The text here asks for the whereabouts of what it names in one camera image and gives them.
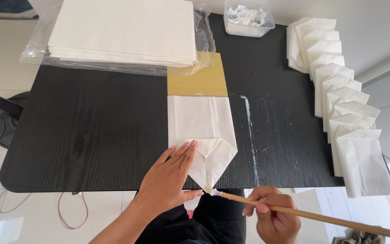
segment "hand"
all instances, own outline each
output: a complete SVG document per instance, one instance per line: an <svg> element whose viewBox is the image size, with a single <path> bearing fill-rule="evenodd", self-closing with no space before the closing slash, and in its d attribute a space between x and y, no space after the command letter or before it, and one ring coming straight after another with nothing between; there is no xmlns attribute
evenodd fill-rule
<svg viewBox="0 0 390 244"><path fill-rule="evenodd" d="M292 214L271 211L268 206L283 206L296 209L290 195L282 194L274 186L260 186L254 188L248 196L249 200L258 200L257 232L266 244L295 244L297 233L300 230L300 218ZM253 205L246 204L243 215L252 216Z"/></svg>
<svg viewBox="0 0 390 244"><path fill-rule="evenodd" d="M168 148L145 175L131 205L143 208L150 213L150 218L155 218L196 196L203 195L202 190L181 190L188 177L197 147L198 142L193 140L184 144L177 152L176 146Z"/></svg>

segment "clear plastic wrap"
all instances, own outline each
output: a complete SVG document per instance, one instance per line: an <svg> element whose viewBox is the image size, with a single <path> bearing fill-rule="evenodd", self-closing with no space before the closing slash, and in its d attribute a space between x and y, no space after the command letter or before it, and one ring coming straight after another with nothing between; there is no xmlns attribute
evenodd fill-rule
<svg viewBox="0 0 390 244"><path fill-rule="evenodd" d="M52 65L75 69L96 69L156 76L167 76L168 73L173 76L192 75L203 67L214 65L214 53L216 52L216 47L208 18L210 10L208 9L206 3L194 3L194 30L195 43L198 52L198 63L195 63L193 66L186 68L170 67L169 69L166 66L153 66L133 63L67 61L60 60L56 57L50 57L48 41L60 9L61 5L55 6L49 8L40 15L37 25L31 35L30 41L26 45L25 50L20 55L20 63Z"/></svg>

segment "stack of folded paper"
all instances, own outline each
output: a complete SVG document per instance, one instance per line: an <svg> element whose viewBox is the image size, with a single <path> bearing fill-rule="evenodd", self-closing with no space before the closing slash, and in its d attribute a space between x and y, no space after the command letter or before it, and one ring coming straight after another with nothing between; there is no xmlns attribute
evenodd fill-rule
<svg viewBox="0 0 390 244"><path fill-rule="evenodd" d="M309 73L315 86L315 116L332 146L335 176L344 177L348 197L390 195L374 121L379 109L366 105L355 71L345 67L335 19L305 17L287 28L291 68Z"/></svg>
<svg viewBox="0 0 390 244"><path fill-rule="evenodd" d="M192 66L193 3L65 0L48 46L52 57L70 61Z"/></svg>

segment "black table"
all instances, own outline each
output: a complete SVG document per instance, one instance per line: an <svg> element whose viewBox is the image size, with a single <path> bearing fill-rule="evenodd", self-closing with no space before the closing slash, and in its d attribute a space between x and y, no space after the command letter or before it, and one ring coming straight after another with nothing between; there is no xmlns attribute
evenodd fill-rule
<svg viewBox="0 0 390 244"><path fill-rule="evenodd" d="M261 38L233 36L222 18L209 16L238 153L216 187L344 186L314 116L312 81L288 67L286 26ZM14 192L139 189L168 145L166 96L166 77L41 66L1 184ZM199 188L190 178L184 187Z"/></svg>

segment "black pants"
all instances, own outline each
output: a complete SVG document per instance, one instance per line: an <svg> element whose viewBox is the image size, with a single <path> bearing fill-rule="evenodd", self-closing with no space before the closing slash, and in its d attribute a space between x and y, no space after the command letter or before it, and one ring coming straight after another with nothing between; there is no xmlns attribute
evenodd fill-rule
<svg viewBox="0 0 390 244"><path fill-rule="evenodd" d="M243 189L220 190L244 196ZM211 244L244 244L244 204L204 194L189 219L183 205L157 216L147 225L136 244L178 243L187 239Z"/></svg>

